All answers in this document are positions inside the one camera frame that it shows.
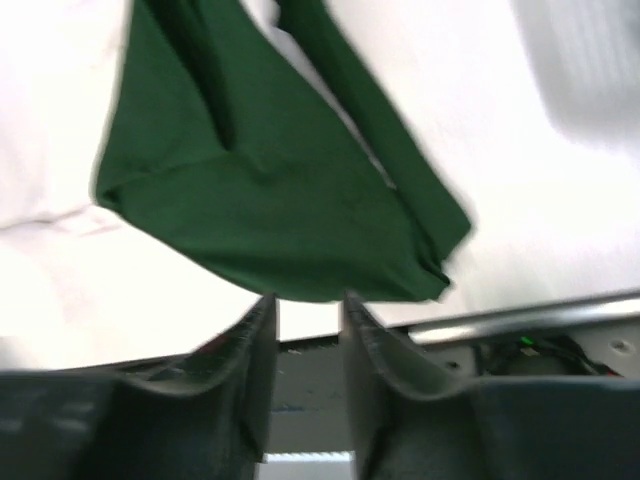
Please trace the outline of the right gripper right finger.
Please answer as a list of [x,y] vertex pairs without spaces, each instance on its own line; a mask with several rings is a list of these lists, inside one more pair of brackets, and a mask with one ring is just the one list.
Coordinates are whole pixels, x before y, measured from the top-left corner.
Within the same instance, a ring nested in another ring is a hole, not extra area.
[[639,369],[597,356],[639,296],[383,326],[354,293],[342,356],[358,479],[635,479]]

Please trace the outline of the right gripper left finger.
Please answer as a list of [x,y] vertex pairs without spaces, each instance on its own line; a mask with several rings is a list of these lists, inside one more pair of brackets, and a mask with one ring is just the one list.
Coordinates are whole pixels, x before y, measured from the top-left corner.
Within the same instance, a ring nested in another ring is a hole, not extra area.
[[251,479],[266,450],[278,304],[142,373],[1,377],[5,479]]

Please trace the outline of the white and green t shirt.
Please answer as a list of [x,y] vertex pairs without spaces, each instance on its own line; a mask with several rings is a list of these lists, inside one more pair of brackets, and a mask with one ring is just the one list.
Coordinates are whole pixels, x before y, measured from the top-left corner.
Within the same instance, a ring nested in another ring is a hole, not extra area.
[[470,230],[323,1],[5,1],[1,224],[128,223],[255,293],[434,300]]

